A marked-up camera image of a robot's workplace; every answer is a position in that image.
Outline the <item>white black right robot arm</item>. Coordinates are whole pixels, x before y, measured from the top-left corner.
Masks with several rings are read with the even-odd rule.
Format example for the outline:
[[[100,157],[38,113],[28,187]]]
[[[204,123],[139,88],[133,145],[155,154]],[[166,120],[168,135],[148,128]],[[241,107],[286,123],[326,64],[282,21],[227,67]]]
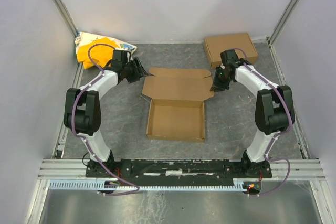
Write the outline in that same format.
[[[269,152],[279,136],[288,133],[295,122],[292,89],[280,86],[259,73],[247,57],[239,58],[237,49],[220,54],[222,63],[216,67],[211,90],[229,89],[231,82],[246,87],[256,98],[257,132],[239,161],[224,161],[225,171],[232,178],[266,175],[270,172]]]

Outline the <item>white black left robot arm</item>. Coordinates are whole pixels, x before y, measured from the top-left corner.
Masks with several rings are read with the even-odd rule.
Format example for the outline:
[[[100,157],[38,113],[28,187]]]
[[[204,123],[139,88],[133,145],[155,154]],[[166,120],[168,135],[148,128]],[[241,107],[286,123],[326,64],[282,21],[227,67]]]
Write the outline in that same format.
[[[123,80],[131,84],[148,75],[138,57],[128,50],[116,49],[95,78],[80,88],[67,90],[64,125],[86,146],[90,155],[88,169],[111,172],[115,169],[112,150],[100,131],[101,98]]]

